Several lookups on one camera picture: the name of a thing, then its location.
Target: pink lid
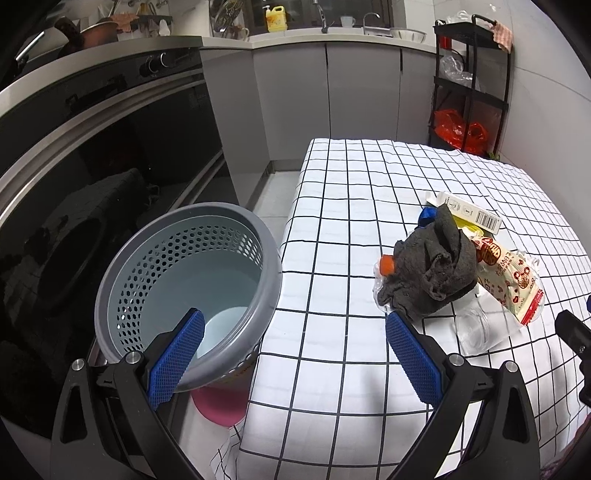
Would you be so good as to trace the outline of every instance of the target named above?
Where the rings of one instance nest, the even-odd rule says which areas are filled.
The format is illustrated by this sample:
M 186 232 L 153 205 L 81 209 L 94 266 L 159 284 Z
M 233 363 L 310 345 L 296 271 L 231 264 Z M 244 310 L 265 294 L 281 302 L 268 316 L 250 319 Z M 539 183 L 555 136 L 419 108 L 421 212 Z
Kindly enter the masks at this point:
M 248 390 L 223 390 L 202 387 L 191 391 L 197 409 L 205 418 L 230 428 L 246 415 Z

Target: white countertop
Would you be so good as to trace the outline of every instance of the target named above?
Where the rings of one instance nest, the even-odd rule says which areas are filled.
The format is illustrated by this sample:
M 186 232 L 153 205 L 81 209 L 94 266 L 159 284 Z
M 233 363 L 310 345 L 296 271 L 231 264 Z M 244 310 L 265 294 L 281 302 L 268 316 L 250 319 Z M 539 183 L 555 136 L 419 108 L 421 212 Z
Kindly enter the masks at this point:
M 363 35 L 361 28 L 333 27 L 328 33 L 321 33 L 319 28 L 302 28 L 283 32 L 265 33 L 249 37 L 248 41 L 227 38 L 203 37 L 203 48 L 230 48 L 234 50 L 256 50 L 257 48 L 275 47 L 295 43 L 347 41 L 391 45 L 393 47 L 412 48 L 414 50 L 435 53 L 435 45 L 416 43 L 398 38 Z

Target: checkered tablecloth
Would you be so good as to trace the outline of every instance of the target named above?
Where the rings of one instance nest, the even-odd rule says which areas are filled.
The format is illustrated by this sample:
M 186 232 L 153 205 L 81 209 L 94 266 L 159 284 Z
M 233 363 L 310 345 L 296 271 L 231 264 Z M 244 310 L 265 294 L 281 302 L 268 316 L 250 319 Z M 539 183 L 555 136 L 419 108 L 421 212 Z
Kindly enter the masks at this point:
M 470 363 L 517 362 L 530 394 L 542 463 L 587 415 L 579 361 L 554 333 L 569 309 L 591 322 L 591 264 L 550 199 L 522 170 L 459 151 L 392 141 L 315 139 L 281 245 L 283 284 L 261 346 L 245 423 L 212 467 L 219 479 L 380 480 L 429 420 L 384 331 L 372 267 L 417 223 L 427 192 L 447 190 L 504 220 L 497 240 L 541 260 L 539 319 Z M 454 305 L 417 328 L 460 350 Z M 479 404 L 471 404 L 440 473 L 460 460 Z

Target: yellow dish soap bottle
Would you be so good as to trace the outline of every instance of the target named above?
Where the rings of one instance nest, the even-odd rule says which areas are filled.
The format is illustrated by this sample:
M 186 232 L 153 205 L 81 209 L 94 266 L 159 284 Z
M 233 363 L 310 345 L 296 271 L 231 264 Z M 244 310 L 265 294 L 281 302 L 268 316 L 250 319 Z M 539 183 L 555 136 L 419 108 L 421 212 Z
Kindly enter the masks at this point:
M 287 19 L 285 17 L 284 7 L 265 7 L 265 20 L 267 21 L 267 30 L 269 32 L 280 32 L 287 30 Z

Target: gray cloth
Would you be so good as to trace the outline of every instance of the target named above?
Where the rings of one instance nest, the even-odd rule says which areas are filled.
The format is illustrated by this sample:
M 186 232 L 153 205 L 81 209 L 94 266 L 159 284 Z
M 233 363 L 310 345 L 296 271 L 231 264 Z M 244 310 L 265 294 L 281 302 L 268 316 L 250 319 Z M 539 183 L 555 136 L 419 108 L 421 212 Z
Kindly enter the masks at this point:
M 434 222 L 396 242 L 394 258 L 396 270 L 385 279 L 378 303 L 410 320 L 422 320 L 476 285 L 476 248 L 447 205 L 437 209 Z

